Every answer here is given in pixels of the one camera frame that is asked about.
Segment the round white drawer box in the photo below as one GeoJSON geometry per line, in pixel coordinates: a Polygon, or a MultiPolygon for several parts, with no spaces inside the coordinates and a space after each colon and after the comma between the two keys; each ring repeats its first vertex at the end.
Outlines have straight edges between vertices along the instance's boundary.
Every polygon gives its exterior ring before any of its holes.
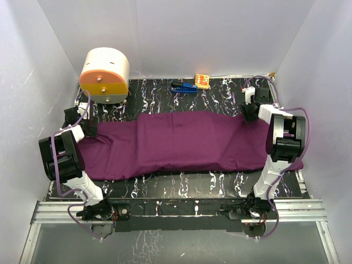
{"type": "Polygon", "coordinates": [[[121,51],[99,47],[88,52],[79,84],[96,103],[122,103],[129,93],[129,75],[130,64],[121,51]]]}

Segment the purple cloth wrap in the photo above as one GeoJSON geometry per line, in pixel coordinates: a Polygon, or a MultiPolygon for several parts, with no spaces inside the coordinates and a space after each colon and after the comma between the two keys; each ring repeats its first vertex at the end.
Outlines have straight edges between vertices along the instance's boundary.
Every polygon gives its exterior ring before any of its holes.
{"type": "Polygon", "coordinates": [[[141,114],[102,122],[78,148],[92,180],[125,180],[154,172],[244,172],[262,169],[268,125],[209,111],[141,114]]]}

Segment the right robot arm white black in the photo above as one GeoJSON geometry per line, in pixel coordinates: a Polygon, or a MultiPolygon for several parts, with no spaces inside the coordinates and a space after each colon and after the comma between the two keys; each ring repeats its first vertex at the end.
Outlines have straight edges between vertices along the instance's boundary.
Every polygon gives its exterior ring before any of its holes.
{"type": "Polygon", "coordinates": [[[270,90],[253,86],[243,88],[245,102],[240,105],[246,121],[260,119],[268,124],[265,150],[267,158],[259,180],[247,195],[244,210],[251,218],[272,211],[274,191],[280,178],[293,168],[306,145],[306,118],[293,115],[270,103],[270,90]]]}

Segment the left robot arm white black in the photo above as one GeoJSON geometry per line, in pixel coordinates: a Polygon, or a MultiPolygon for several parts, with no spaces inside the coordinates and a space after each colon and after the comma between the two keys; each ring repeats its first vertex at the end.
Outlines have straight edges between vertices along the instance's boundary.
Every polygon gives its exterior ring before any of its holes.
{"type": "Polygon", "coordinates": [[[97,135],[97,119],[88,103],[78,103],[64,111],[63,127],[54,135],[38,141],[47,178],[65,185],[84,203],[76,215],[83,219],[108,220],[114,207],[102,189],[85,172],[85,162],[78,143],[85,137],[97,135]]]}

